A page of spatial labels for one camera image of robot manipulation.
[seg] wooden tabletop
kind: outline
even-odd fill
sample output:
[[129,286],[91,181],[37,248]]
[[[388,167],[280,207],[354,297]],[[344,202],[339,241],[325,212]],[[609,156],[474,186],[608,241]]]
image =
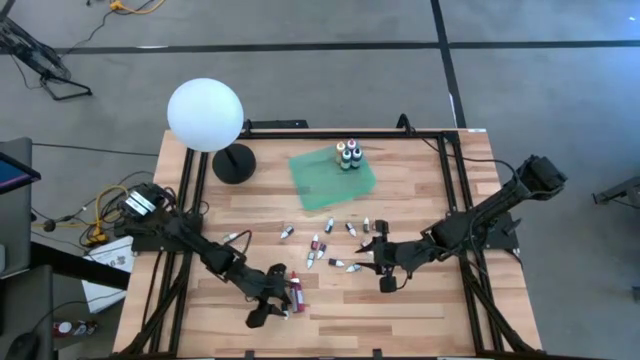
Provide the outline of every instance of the wooden tabletop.
[[[487,133],[460,130],[460,138],[464,156],[492,158]],[[339,258],[347,265],[367,259],[366,254],[354,254],[360,242],[372,235],[365,236],[360,231],[364,217],[387,220],[390,241],[419,239],[420,230],[443,217],[448,206],[440,160],[434,150],[420,140],[363,140],[361,146],[377,177],[373,192],[355,201],[309,212],[302,209],[287,160],[335,141],[239,142],[254,151],[256,172],[247,182],[230,186],[222,184],[207,166],[203,199],[211,210],[205,215],[203,234],[220,241],[227,233],[251,229],[253,240],[247,264],[266,272],[272,264],[282,262],[288,271],[295,270],[300,275],[307,309],[289,320],[273,316],[264,327],[249,329],[244,321],[255,303],[247,303],[240,290],[213,277],[196,260],[192,264],[179,356],[243,356],[245,350],[251,349],[256,356],[271,357],[370,356],[373,348],[381,348],[386,356],[474,354],[457,259],[425,264],[403,290],[393,294],[379,292],[379,277],[373,271],[346,273],[345,268],[327,263],[328,258]],[[166,132],[154,181],[177,190],[185,153],[186,148]],[[198,159],[199,155],[194,159],[190,192]],[[493,163],[465,165],[474,203],[500,188]],[[460,197],[458,203],[463,204],[453,161],[451,171]],[[334,231],[326,235],[323,230],[329,217],[334,217],[336,224]],[[357,238],[346,232],[347,221],[356,225]],[[289,224],[295,232],[282,241],[280,233]],[[327,254],[307,270],[307,253],[316,233],[327,244]],[[244,244],[238,240],[239,247]],[[149,253],[136,259],[114,351],[128,345],[140,330],[155,257]],[[486,251],[486,257],[496,305],[522,338],[539,348],[520,265],[503,251]],[[151,311],[157,301],[162,268]],[[399,283],[404,281],[401,270],[397,276]],[[485,346],[490,348],[486,315],[482,306],[478,307],[485,328]],[[168,346],[172,319],[170,310],[161,350]]]

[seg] computer screen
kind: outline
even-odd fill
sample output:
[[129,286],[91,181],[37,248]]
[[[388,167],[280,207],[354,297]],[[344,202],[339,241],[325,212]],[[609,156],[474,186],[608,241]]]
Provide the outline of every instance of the computer screen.
[[40,180],[40,173],[0,152],[0,194]]

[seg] translucent green board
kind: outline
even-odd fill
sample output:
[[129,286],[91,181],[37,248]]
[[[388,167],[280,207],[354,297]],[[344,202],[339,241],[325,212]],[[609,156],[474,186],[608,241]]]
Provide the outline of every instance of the translucent green board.
[[366,153],[358,169],[342,170],[333,146],[291,158],[289,167],[305,210],[353,200],[376,185]]

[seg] lamp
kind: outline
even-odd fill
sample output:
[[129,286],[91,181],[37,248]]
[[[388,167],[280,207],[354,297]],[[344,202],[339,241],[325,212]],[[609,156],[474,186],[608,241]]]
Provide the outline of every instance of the lamp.
[[167,118],[176,137],[189,148],[217,151],[213,172],[222,182],[239,184],[253,175],[256,157],[251,149],[232,144],[242,130],[244,112],[227,85],[213,79],[187,81],[171,95]]

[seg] concrete floor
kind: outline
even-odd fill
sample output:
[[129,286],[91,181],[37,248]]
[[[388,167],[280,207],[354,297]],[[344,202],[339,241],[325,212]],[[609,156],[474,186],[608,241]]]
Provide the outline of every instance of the concrete floor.
[[[640,7],[633,0],[441,3],[451,42],[640,38]],[[10,17],[39,40],[70,47],[106,11],[105,1],[86,7],[78,0],[22,0]],[[106,22],[87,46],[437,40],[430,3],[423,0],[167,1],[151,15]],[[546,155],[569,177],[553,202],[514,211],[524,218],[518,235],[525,276],[551,353],[616,359],[640,353],[640,305],[630,294],[630,286],[640,284],[640,223],[634,210],[595,206],[590,195],[640,173],[639,51],[452,51],[467,125],[488,129],[495,156],[517,165],[531,153]],[[15,65],[0,56],[0,140],[29,136],[157,152],[167,100],[194,77],[229,84],[255,120],[388,127],[405,112],[416,127],[454,126],[438,50],[70,55],[65,63],[75,80],[94,89],[93,98],[56,103],[42,90],[28,91]],[[155,159],[35,148],[34,167],[43,175],[34,186],[34,206],[55,216],[75,210],[104,184],[152,171]],[[507,179],[504,169],[501,175]],[[78,234],[55,235],[75,241]],[[77,281],[56,279],[57,303],[82,297]],[[101,315],[101,333],[65,348],[61,359],[108,354],[118,318],[117,307]]]

